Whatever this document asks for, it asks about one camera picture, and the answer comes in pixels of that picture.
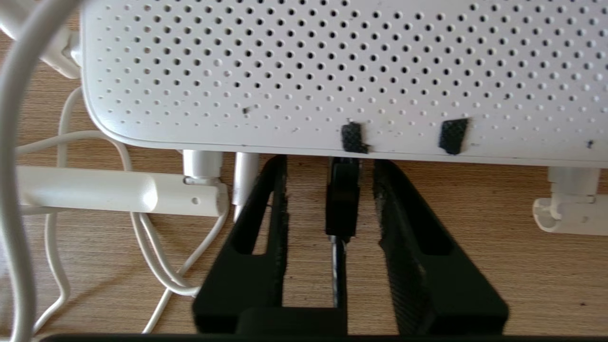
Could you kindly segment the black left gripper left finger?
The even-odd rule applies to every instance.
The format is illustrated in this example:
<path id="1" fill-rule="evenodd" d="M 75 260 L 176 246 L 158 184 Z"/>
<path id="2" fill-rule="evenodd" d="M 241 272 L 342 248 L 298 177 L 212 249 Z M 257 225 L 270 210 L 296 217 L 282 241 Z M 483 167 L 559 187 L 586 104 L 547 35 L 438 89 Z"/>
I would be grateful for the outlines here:
<path id="1" fill-rule="evenodd" d="M 287 157 L 263 167 L 192 305 L 203 334 L 346 334 L 336 308 L 285 307 Z"/>

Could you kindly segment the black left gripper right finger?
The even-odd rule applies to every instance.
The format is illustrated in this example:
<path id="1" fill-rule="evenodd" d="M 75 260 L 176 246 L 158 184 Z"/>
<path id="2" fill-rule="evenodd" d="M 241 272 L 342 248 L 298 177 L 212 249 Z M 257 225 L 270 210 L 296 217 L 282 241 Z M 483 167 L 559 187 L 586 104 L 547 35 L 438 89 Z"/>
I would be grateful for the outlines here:
<path id="1" fill-rule="evenodd" d="M 395 163 L 374 162 L 373 196 L 400 335 L 502 335 L 509 309 Z"/>

